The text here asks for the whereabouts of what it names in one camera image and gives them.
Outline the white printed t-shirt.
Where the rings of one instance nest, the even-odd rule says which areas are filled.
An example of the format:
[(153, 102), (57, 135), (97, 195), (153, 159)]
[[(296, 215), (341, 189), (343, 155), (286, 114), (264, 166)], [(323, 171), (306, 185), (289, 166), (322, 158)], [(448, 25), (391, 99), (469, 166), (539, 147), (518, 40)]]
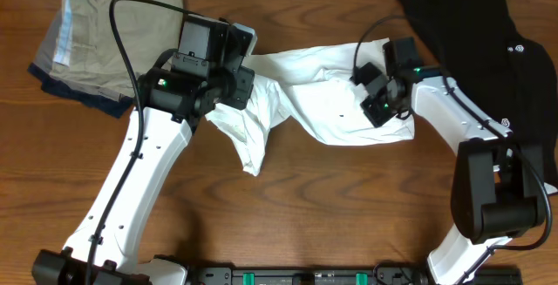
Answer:
[(384, 68), (379, 39), (317, 46), (265, 55), (243, 62), (255, 72), (245, 109), (218, 104), (207, 114), (232, 141), (244, 172), (261, 171), (270, 130), (295, 119), (317, 141), (328, 146), (370, 146), (413, 139), (412, 119), (391, 119), (376, 128), (361, 108), (367, 91), (351, 82), (352, 66), (372, 62)]

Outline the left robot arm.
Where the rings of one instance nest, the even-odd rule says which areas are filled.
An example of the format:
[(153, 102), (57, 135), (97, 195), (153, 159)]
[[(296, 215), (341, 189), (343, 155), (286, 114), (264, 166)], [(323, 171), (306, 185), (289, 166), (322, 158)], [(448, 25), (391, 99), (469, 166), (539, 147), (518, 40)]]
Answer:
[(138, 262), (140, 240), (171, 167), (200, 119), (221, 103), (246, 107), (255, 74), (242, 61), (255, 30), (189, 15), (180, 44), (164, 51), (137, 83), (126, 140), (92, 207), (62, 251), (42, 250), (37, 284), (185, 284), (188, 268), (171, 256)]

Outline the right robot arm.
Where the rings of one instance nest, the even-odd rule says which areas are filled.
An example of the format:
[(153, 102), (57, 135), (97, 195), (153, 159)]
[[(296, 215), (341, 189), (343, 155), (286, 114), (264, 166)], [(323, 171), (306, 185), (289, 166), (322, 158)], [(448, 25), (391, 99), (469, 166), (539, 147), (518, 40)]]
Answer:
[(513, 270), (484, 270), (498, 250), (529, 251), (550, 236), (553, 213), (543, 178), (542, 150), (521, 143), (486, 115), (437, 66), (384, 75), (374, 64), (352, 69), (367, 96), (365, 116), (380, 127), (395, 117), (425, 119), (456, 155), (451, 191), (453, 226), (407, 284), (519, 284)]

